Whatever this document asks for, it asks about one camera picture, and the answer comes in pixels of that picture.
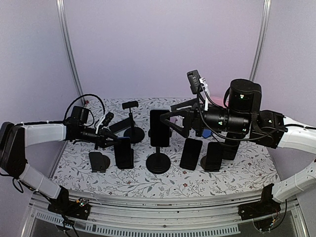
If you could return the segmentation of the blue phone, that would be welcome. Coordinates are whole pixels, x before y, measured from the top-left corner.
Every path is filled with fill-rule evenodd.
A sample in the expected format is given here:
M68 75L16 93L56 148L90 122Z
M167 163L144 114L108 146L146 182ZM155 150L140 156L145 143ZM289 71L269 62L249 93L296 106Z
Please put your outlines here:
M212 136L212 131L208 129L204 129L201 136L207 139Z

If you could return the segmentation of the black phone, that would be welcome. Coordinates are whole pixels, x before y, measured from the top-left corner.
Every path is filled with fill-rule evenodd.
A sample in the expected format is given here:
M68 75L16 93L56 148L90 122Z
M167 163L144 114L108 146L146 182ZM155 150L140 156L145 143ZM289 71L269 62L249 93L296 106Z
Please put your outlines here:
M120 131L126 130L131 127L131 122L129 118L123 119L109 126L109 130L112 133L118 133Z
M240 141L226 140L224 142L223 159L234 160L240 145Z
M224 147L219 142L209 142L204 163L205 171L219 171L222 164Z
M187 138L183 146L180 160L180 167L187 170L195 170L203 142L192 138Z
M116 166L119 169L130 169L130 138L121 137L119 140L120 142L114 145Z

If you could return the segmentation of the teal green phone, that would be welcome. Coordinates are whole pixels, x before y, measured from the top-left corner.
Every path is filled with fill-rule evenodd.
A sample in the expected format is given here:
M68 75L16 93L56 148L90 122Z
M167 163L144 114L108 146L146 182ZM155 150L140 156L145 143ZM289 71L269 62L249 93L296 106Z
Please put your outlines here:
M160 121L160 116L168 113L169 110L150 111L150 139L152 147L168 147L170 141L170 129Z

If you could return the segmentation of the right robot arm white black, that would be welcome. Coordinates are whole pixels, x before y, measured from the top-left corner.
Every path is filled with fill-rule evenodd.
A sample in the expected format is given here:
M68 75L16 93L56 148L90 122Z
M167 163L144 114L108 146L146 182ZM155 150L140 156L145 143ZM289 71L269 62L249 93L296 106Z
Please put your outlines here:
M221 161L233 160L242 141L268 148L292 148L308 153L316 151L316 129L281 113L261 110L262 90L257 83L235 79L224 96L223 105L215 104L204 78L190 79L195 99L172 106L160 121L184 138L194 130L200 137L209 129L221 138L208 147L201 166L219 170Z

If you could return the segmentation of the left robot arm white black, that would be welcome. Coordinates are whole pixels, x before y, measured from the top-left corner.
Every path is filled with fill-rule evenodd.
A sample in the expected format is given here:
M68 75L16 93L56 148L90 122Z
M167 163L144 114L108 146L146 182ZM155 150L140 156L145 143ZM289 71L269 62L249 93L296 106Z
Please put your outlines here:
M68 190L56 184L43 174L39 166L32 166L28 161L28 150L38 151L44 146L52 151L53 146L60 146L66 141L94 144L95 149L113 146L118 142L107 125L114 114L103 114L95 127L87 125L90 111L75 106L71 115L63 120L38 122L4 122L0 126L0 167L3 176L13 178L21 184L54 200L54 206L62 214L70 214L73 203L68 200Z

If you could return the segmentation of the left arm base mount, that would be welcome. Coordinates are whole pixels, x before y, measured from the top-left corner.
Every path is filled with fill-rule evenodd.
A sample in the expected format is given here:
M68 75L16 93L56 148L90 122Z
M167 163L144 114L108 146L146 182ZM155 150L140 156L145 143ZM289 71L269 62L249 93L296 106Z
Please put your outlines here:
M77 200L70 200L69 191L62 186L60 188L56 199L48 198L48 210L66 217L87 220L91 210L89 199L80 197Z

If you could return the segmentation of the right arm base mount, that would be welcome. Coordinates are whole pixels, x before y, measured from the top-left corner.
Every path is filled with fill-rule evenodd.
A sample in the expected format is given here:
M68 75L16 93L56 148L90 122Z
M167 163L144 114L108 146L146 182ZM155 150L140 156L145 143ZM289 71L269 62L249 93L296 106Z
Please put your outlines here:
M280 204L273 200L273 186L274 184L269 184L262 189L259 201L238 206L238 214L242 220L258 218L281 211Z

